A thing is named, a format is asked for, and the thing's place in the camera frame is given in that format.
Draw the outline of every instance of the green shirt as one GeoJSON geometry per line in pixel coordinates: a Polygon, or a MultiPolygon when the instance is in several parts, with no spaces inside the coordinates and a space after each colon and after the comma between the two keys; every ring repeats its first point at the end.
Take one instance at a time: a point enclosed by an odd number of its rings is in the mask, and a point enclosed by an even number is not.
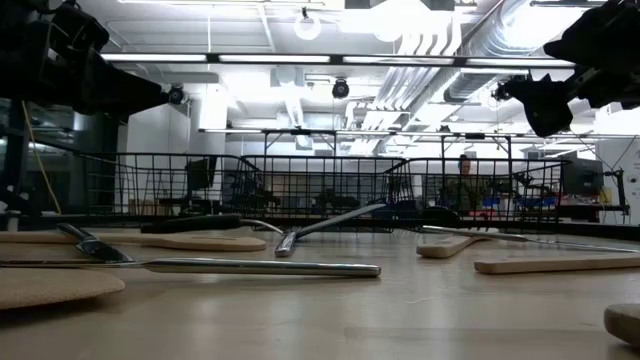
{"type": "Polygon", "coordinates": [[[450,179],[445,186],[446,205],[457,212],[482,209],[487,184],[474,175],[461,175],[450,179]]]}

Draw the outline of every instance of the camera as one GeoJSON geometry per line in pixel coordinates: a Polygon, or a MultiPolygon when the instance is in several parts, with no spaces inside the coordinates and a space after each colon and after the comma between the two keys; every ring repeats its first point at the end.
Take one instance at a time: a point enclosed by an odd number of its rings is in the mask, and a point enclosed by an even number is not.
{"type": "Polygon", "coordinates": [[[349,85],[347,85],[346,79],[336,79],[335,85],[333,85],[333,91],[331,91],[334,99],[344,99],[349,96],[349,85]]]}
{"type": "Polygon", "coordinates": [[[189,100],[189,95],[184,91],[182,84],[172,84],[169,90],[169,103],[182,105],[189,100]]]}

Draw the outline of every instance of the fluorescent light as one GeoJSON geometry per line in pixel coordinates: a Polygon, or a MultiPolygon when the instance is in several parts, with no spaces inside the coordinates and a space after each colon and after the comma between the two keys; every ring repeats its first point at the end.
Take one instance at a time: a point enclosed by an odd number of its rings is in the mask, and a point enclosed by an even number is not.
{"type": "Polygon", "coordinates": [[[280,6],[280,7],[299,7],[306,6],[308,8],[324,8],[322,2],[308,1],[216,1],[216,0],[119,0],[122,4],[150,4],[150,5],[233,5],[233,6],[280,6]]]}
{"type": "Polygon", "coordinates": [[[376,131],[376,130],[371,130],[371,131],[336,131],[336,134],[338,135],[391,135],[392,131],[376,131]]]}
{"type": "Polygon", "coordinates": [[[573,69],[568,61],[551,58],[466,58],[447,56],[344,56],[345,64],[487,69],[573,69]]]}
{"type": "Polygon", "coordinates": [[[438,56],[424,57],[424,56],[345,56],[342,61],[345,64],[360,64],[360,65],[405,65],[405,66],[451,66],[453,65],[452,58],[443,58],[438,56]]]}
{"type": "Polygon", "coordinates": [[[222,63],[321,63],[328,64],[325,55],[220,55],[222,63]]]}
{"type": "Polygon", "coordinates": [[[571,149],[571,150],[567,150],[567,151],[562,151],[562,152],[559,152],[559,153],[557,153],[557,154],[547,155],[547,156],[545,156],[545,158],[557,158],[557,157],[560,157],[560,156],[562,156],[562,155],[571,154],[572,152],[575,152],[575,151],[580,152],[580,151],[589,150],[589,149],[590,149],[590,147],[589,147],[589,146],[577,147],[577,148],[575,148],[575,149],[571,149]]]}
{"type": "Polygon", "coordinates": [[[464,62],[468,67],[522,68],[522,69],[573,69],[574,63],[551,58],[473,58],[464,62]]]}
{"type": "Polygon", "coordinates": [[[103,54],[102,58],[106,61],[126,61],[126,62],[174,62],[174,63],[192,63],[206,62],[207,56],[204,54],[135,54],[135,53],[112,53],[103,54]]]}
{"type": "Polygon", "coordinates": [[[259,129],[202,129],[204,132],[224,133],[224,134],[260,134],[259,129]]]}
{"type": "Polygon", "coordinates": [[[478,69],[478,68],[463,68],[460,69],[463,74],[507,74],[507,75],[528,75],[527,69],[478,69]]]}
{"type": "Polygon", "coordinates": [[[441,132],[412,132],[412,131],[400,131],[396,135],[404,136],[451,136],[453,133],[441,133],[441,132]]]}

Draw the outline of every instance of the spatula handle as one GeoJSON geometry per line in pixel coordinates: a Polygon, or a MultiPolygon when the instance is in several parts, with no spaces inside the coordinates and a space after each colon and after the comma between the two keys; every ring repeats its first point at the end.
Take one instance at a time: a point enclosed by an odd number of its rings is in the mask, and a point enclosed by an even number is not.
{"type": "Polygon", "coordinates": [[[377,277],[380,267],[362,264],[323,264],[287,261],[223,259],[157,259],[145,262],[147,270],[160,273],[209,273],[257,275],[317,275],[377,277]]]}

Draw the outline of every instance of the round wooden board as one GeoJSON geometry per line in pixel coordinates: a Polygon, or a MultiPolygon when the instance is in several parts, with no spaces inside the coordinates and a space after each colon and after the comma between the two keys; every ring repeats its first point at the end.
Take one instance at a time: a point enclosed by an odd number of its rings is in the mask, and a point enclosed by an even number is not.
{"type": "Polygon", "coordinates": [[[604,327],[609,334],[640,347],[640,304],[616,304],[604,312],[604,327]]]}
{"type": "Polygon", "coordinates": [[[0,269],[0,310],[92,298],[124,289],[117,277],[82,269],[0,269]]]}

